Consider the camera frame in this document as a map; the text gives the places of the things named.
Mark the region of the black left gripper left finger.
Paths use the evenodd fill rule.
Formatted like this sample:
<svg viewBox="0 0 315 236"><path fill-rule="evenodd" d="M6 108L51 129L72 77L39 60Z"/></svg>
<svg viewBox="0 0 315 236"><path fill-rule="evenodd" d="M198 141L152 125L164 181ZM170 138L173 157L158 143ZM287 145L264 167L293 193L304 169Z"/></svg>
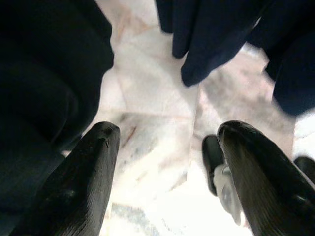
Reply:
<svg viewBox="0 0 315 236"><path fill-rule="evenodd" d="M96 123L49 175L12 236L97 236L109 202L120 129Z"/></svg>

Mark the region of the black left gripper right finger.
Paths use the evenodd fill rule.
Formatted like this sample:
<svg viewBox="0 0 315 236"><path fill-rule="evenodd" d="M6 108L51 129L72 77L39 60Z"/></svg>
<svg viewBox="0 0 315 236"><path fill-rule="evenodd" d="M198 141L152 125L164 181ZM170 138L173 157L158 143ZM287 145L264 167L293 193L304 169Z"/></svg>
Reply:
<svg viewBox="0 0 315 236"><path fill-rule="evenodd" d="M255 236L313 236L315 185L262 132L231 120L218 140Z"/></svg>

